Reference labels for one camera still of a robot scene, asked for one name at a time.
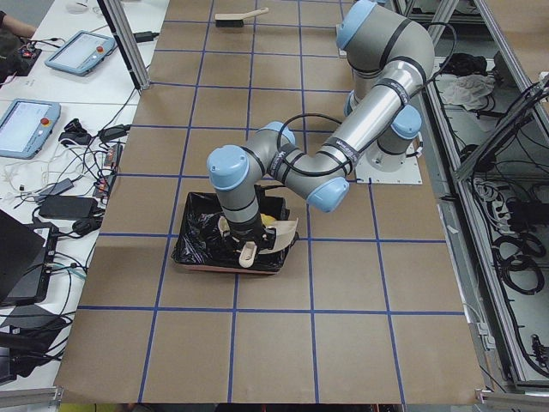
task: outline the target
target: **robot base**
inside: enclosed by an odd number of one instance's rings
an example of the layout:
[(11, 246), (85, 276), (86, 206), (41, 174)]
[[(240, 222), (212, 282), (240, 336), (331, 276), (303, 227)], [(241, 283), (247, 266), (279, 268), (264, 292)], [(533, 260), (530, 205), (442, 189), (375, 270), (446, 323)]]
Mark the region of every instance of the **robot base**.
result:
[[(414, 148), (408, 148), (407, 153), (414, 152)], [(421, 185), (421, 173), (419, 172), (418, 159), (407, 157), (404, 164), (395, 172), (382, 172), (373, 167), (368, 160), (362, 156), (355, 168), (357, 183), (368, 184), (389, 184), (389, 185)]]

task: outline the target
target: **laptop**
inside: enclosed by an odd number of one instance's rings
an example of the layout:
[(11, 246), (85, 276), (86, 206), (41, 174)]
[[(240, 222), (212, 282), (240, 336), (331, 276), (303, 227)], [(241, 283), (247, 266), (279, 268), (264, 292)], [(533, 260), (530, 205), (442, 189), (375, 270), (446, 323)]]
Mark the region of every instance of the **laptop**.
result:
[(32, 305), (45, 299), (50, 283), (51, 268), (45, 264), (53, 262), (57, 246), (58, 229), (49, 222), (24, 225), (40, 237), (41, 247), (27, 272), (11, 289), (0, 306)]
[(33, 267), (44, 238), (0, 209), (0, 302)]

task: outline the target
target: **black connector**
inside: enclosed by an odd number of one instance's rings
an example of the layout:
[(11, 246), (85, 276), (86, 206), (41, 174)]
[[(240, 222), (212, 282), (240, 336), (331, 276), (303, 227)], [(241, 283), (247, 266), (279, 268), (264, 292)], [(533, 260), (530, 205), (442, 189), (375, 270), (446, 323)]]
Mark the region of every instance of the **black connector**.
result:
[(103, 143), (107, 143), (111, 140), (118, 139), (119, 137), (126, 136), (130, 128), (131, 124), (118, 124), (116, 126), (107, 127), (106, 129), (100, 130), (97, 136)]
[(160, 35), (160, 33), (139, 32), (139, 33), (134, 33), (134, 38), (136, 39), (136, 43), (144, 43), (146, 41), (153, 41), (159, 35)]

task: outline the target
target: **tiled surface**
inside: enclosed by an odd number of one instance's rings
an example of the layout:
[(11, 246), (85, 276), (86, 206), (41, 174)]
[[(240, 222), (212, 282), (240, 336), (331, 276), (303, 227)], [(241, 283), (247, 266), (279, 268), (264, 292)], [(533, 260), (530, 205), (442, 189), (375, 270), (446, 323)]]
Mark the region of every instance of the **tiled surface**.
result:
[[(187, 194), (212, 192), (215, 147), (303, 111), (342, 118), (352, 82), (334, 25), (351, 4), (170, 4), (59, 374), (69, 399), (474, 400), (480, 374), (428, 181), (351, 181), (330, 215), (270, 191), (299, 218), (276, 275), (192, 272), (171, 259)], [(240, 29), (211, 22), (255, 7), (271, 12)], [(312, 154), (337, 124), (291, 127)]]

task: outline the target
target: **brush handle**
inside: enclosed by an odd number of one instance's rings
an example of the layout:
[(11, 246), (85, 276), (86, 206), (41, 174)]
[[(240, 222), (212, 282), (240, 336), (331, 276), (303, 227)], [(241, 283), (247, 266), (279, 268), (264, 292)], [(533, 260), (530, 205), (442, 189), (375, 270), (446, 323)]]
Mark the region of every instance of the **brush handle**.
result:
[(250, 19), (252, 17), (256, 17), (258, 15), (265, 15), (268, 13), (268, 7), (263, 7), (261, 9), (257, 9), (257, 10), (253, 10), (253, 11), (249, 11), (248, 13), (243, 13), (242, 14), (242, 17), (240, 17), (242, 20), (243, 19)]

